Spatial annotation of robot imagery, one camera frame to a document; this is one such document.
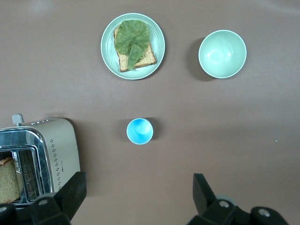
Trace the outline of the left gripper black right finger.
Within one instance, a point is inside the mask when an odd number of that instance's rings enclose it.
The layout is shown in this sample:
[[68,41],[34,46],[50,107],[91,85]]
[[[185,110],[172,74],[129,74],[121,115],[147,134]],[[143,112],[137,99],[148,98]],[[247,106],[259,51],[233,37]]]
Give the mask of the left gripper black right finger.
[[193,176],[193,200],[198,214],[190,225],[250,225],[251,216],[227,197],[217,197],[204,175]]

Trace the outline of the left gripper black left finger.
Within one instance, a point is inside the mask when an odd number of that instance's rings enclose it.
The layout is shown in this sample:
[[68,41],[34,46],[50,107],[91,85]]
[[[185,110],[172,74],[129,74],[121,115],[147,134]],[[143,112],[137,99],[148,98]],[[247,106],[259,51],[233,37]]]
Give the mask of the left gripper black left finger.
[[87,194],[86,173],[76,172],[57,192],[39,197],[31,205],[34,225],[70,225]]

